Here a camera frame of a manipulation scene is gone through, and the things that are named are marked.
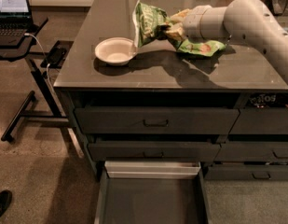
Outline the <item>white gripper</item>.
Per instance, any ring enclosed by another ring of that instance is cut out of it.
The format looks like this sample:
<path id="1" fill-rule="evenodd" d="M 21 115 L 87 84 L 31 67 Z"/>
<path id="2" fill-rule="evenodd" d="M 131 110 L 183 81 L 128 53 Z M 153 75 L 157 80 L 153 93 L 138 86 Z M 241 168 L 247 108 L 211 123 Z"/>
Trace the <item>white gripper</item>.
<path id="1" fill-rule="evenodd" d="M 177 41 L 189 38 L 203 40 L 226 40 L 224 16 L 226 7 L 197 6 L 184 9 L 171 16 L 176 23 L 165 31 L 168 38 Z"/>

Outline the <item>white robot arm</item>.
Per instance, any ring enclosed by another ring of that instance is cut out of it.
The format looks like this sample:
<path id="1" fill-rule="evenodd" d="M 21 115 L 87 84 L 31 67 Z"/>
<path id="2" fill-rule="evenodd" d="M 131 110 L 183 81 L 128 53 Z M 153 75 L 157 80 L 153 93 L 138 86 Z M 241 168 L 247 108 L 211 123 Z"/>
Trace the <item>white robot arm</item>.
<path id="1" fill-rule="evenodd" d="M 288 85 L 288 32 L 260 0 L 233 0 L 227 7 L 197 6 L 173 15 L 180 39 L 233 38 L 261 52 Z"/>

